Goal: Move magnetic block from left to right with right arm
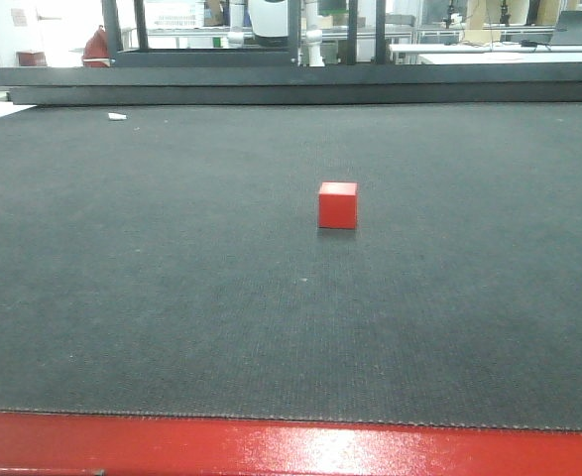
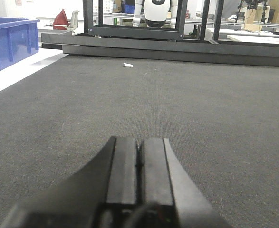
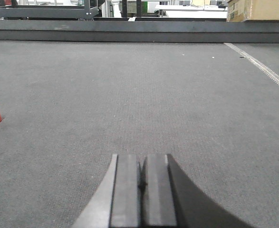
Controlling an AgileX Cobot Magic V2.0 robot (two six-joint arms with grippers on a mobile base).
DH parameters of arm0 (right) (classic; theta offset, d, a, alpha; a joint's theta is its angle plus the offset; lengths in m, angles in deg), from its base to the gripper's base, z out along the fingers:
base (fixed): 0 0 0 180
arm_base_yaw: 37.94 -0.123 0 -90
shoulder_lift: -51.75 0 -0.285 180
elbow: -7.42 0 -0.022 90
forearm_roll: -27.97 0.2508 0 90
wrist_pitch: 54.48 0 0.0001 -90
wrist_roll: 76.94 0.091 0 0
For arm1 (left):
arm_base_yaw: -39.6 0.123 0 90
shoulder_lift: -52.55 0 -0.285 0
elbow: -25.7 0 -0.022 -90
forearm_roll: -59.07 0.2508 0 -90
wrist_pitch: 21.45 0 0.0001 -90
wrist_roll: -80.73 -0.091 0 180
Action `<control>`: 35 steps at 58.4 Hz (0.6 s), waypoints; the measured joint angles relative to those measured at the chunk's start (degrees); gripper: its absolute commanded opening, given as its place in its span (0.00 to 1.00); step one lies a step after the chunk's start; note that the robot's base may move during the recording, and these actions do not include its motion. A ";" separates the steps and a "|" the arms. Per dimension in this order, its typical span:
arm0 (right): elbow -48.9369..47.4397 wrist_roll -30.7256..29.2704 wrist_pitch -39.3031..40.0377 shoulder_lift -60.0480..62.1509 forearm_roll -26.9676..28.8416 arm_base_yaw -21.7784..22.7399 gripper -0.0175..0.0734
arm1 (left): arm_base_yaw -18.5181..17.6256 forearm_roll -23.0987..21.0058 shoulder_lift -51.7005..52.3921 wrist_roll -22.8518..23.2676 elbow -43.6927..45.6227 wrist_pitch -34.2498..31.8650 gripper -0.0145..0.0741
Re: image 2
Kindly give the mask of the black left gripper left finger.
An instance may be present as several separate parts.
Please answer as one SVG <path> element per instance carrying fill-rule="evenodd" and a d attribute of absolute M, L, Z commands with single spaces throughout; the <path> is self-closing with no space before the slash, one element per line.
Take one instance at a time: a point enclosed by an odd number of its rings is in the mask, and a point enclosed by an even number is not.
<path fill-rule="evenodd" d="M 136 155 L 134 138 L 110 137 L 82 169 L 17 203 L 1 227 L 96 228 L 103 210 L 136 204 Z"/>

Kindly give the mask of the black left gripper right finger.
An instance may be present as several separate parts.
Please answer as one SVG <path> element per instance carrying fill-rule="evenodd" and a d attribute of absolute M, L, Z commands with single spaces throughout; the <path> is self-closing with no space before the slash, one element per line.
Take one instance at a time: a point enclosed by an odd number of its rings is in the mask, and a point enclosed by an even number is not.
<path fill-rule="evenodd" d="M 227 227 L 179 163 L 168 139 L 144 139 L 140 155 L 141 201 L 156 202 L 160 219 L 171 220 L 174 228 Z"/>

